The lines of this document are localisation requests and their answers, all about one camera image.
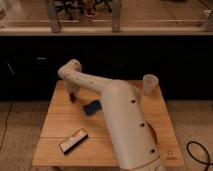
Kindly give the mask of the translucent yellowish gripper finger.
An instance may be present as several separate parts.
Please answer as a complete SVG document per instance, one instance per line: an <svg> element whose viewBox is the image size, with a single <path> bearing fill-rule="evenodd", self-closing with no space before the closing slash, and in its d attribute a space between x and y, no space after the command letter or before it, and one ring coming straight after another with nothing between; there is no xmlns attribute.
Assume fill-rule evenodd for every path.
<svg viewBox="0 0 213 171"><path fill-rule="evenodd" d="M76 99L77 99L77 94L78 94L78 93L71 92L71 93L70 93L70 100L76 100Z"/></svg>

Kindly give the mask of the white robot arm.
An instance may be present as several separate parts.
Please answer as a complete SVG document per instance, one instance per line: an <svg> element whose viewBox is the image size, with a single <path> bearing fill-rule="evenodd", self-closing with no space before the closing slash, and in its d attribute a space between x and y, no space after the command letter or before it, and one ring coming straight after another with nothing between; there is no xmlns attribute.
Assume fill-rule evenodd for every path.
<svg viewBox="0 0 213 171"><path fill-rule="evenodd" d="M100 95L106 126L120 171L166 171L141 109L140 90L130 83L85 74L76 59L58 70L70 93L85 87Z"/></svg>

